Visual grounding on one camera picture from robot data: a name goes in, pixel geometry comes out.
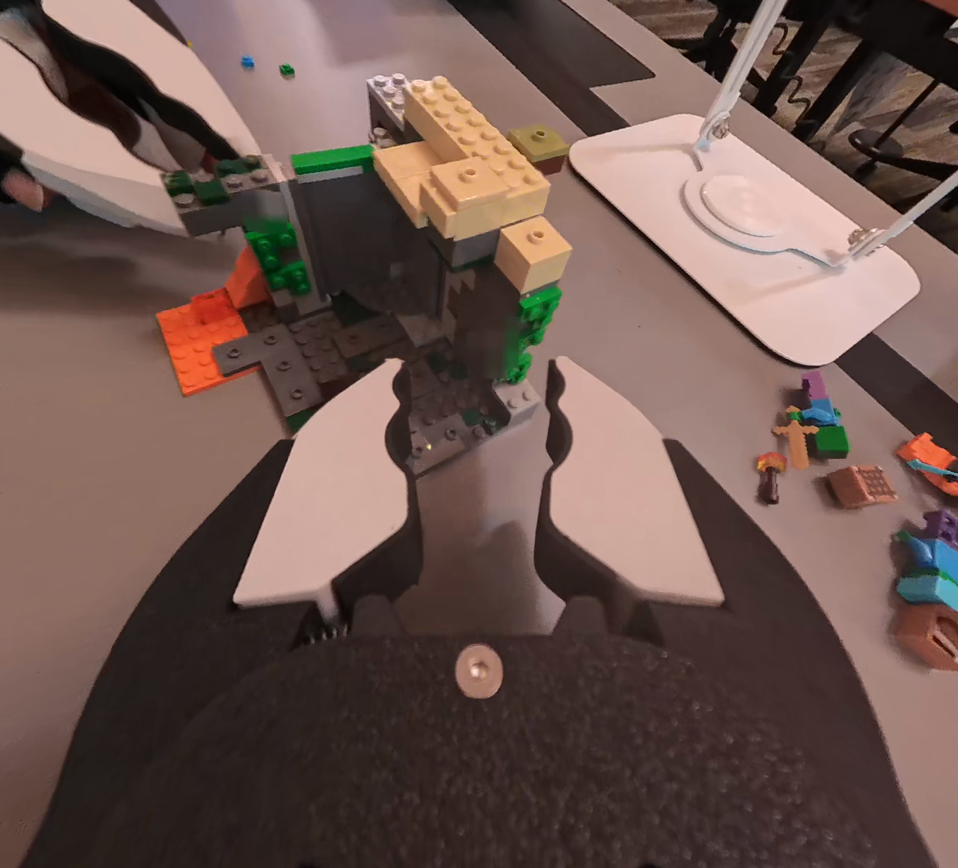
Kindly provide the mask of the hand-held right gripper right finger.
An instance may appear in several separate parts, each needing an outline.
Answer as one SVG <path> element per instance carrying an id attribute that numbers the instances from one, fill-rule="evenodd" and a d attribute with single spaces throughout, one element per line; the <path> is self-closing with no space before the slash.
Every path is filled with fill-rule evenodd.
<path id="1" fill-rule="evenodd" d="M 548 364 L 534 569 L 611 622 L 640 607 L 721 612 L 725 594 L 666 441 L 631 401 L 568 357 Z"/>

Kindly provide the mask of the brown lego animal piece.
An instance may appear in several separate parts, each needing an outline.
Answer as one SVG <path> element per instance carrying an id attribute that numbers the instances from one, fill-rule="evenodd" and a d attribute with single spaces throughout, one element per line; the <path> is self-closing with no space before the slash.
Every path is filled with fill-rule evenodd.
<path id="1" fill-rule="evenodd" d="M 929 670 L 957 671 L 957 612 L 943 604 L 906 604 L 893 619 L 899 646 Z"/>

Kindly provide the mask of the brown lego block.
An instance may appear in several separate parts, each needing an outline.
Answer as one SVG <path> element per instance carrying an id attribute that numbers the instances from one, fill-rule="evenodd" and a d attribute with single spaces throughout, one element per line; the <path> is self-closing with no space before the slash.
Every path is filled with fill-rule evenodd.
<path id="1" fill-rule="evenodd" d="M 823 481 L 837 506 L 844 510 L 893 504 L 899 499 L 879 466 L 843 467 L 825 475 Z"/>

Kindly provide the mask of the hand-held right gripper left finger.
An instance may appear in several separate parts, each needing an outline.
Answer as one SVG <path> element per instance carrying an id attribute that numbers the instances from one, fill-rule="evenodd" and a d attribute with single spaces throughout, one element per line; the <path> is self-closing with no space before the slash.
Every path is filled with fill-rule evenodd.
<path id="1" fill-rule="evenodd" d="M 347 622 L 365 596 L 420 580 L 424 545 L 409 465 L 411 381 L 387 359 L 296 434 L 234 592 L 243 609 L 315 603 Z"/>

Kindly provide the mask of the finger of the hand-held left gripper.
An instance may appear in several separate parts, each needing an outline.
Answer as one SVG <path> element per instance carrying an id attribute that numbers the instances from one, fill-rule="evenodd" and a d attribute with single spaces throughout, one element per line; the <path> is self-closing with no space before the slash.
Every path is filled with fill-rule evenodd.
<path id="1" fill-rule="evenodd" d="M 164 176 L 196 165 L 177 163 L 134 106 L 40 40 L 2 41 L 2 136 L 28 173 L 79 210 L 189 237 Z"/>
<path id="2" fill-rule="evenodd" d="M 257 156 L 259 145 L 226 92 L 174 29 L 131 0 L 40 0 L 59 52 L 126 98 L 177 163 Z"/>

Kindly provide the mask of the lego torch piece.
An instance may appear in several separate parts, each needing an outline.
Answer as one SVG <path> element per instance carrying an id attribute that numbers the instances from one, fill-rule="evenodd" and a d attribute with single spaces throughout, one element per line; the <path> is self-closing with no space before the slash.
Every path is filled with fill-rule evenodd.
<path id="1" fill-rule="evenodd" d="M 780 479 L 787 471 L 787 458 L 777 451 L 761 454 L 756 460 L 757 471 L 760 475 L 758 484 L 758 498 L 767 506 L 778 505 L 780 502 Z"/>

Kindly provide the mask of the purple blue lego figure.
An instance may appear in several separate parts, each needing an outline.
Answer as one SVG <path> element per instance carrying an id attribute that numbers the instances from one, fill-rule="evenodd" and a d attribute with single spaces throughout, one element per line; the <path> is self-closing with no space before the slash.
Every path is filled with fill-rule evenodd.
<path id="1" fill-rule="evenodd" d="M 896 591 L 905 602 L 938 604 L 957 611 L 957 517 L 948 510 L 925 514 L 919 535 L 901 529 L 895 540 L 911 555 Z"/>

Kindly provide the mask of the orange teal lego vehicle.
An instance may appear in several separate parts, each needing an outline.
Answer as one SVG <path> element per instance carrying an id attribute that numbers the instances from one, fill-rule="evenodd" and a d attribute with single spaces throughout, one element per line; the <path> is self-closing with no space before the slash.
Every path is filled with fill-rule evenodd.
<path id="1" fill-rule="evenodd" d="M 957 497 L 957 456 L 935 443 L 930 433 L 922 433 L 901 444 L 895 455 L 935 488 Z"/>

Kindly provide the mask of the grey tan lego building model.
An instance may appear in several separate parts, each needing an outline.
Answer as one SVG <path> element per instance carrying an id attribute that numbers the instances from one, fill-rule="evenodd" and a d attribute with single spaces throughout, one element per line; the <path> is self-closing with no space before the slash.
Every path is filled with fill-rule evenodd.
<path id="1" fill-rule="evenodd" d="M 184 397 L 257 371 L 291 433 L 400 361 L 422 475 L 540 405 L 533 350 L 572 253 L 545 210 L 570 146 L 545 125 L 500 132 L 442 76 L 366 89 L 364 144 L 163 173 L 192 236 L 244 243 L 223 286 L 157 323 Z"/>

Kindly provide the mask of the green purple lego figure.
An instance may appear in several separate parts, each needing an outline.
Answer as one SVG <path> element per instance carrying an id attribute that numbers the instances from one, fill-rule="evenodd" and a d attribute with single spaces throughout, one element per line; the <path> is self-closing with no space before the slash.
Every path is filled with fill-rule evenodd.
<path id="1" fill-rule="evenodd" d="M 800 380 L 800 388 L 788 396 L 789 405 L 772 428 L 789 466 L 808 469 L 812 460 L 846 458 L 851 443 L 822 372 L 808 370 Z"/>

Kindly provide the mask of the grey desk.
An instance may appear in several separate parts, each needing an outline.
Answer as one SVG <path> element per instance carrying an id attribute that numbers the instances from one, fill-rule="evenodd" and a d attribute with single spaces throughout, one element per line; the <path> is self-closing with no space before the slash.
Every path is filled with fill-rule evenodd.
<path id="1" fill-rule="evenodd" d="M 364 82 L 394 71 L 447 76 L 500 129 L 581 136 L 446 0 L 158 1 L 277 157 L 360 142 Z M 892 455 L 913 432 L 830 367 L 853 455 L 896 479 L 898 505 L 833 510 L 812 472 L 787 476 L 779 507 L 757 505 L 753 460 L 791 367 L 569 171 L 547 217 L 574 252 L 536 385 L 548 359 L 573 359 L 683 443 L 776 543 L 856 665 L 928 848 L 956 866 L 956 683 L 885 637 L 886 539 L 931 499 Z M 128 616 L 283 436 L 257 376 L 182 397 L 154 319 L 219 287 L 237 244 L 120 228 L 69 204 L 2 207 L 2 866 L 28 851 Z"/>

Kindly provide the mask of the white book stand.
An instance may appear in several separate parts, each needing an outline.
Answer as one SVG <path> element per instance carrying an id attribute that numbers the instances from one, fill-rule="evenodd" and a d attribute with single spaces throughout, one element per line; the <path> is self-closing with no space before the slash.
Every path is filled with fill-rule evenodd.
<path id="1" fill-rule="evenodd" d="M 887 245 L 956 189 L 951 176 L 886 228 L 860 228 L 732 135 L 749 71 L 787 0 L 762 0 L 705 117 L 575 143 L 571 168 L 774 355 L 827 364 L 915 298 Z"/>

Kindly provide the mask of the person's left hand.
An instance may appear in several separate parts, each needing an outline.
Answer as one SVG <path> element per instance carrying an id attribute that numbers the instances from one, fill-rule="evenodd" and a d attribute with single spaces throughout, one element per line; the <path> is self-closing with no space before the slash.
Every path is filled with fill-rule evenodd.
<path id="1" fill-rule="evenodd" d="M 21 204 L 40 212 L 52 203 L 55 193 L 27 172 L 22 157 L 23 151 L 1 136 L 2 203 Z"/>

